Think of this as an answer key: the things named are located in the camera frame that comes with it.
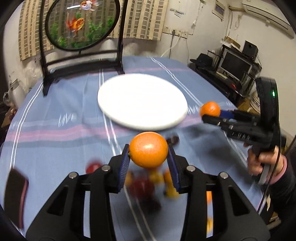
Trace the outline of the right hand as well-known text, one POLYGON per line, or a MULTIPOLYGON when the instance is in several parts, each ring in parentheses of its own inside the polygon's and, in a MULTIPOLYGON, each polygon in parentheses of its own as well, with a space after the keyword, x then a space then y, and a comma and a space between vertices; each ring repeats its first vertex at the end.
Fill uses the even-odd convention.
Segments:
MULTIPOLYGON (((262 152, 260 155, 257 157, 255 153, 253 152, 252 148, 248 149, 248 157, 247 157, 247 162, 248 162, 248 171, 249 174, 253 176, 257 176, 262 173, 263 167, 262 165, 270 165, 271 170, 269 171, 267 175, 267 181, 265 182, 267 184, 270 175, 273 171, 273 168, 276 166, 276 160, 278 157, 278 152, 279 148, 276 146, 273 151, 270 152, 262 152)), ((280 154, 275 172, 273 174, 273 177, 271 178, 270 184, 276 183, 280 178, 284 175, 285 171, 287 169, 287 159, 284 155, 280 154)))

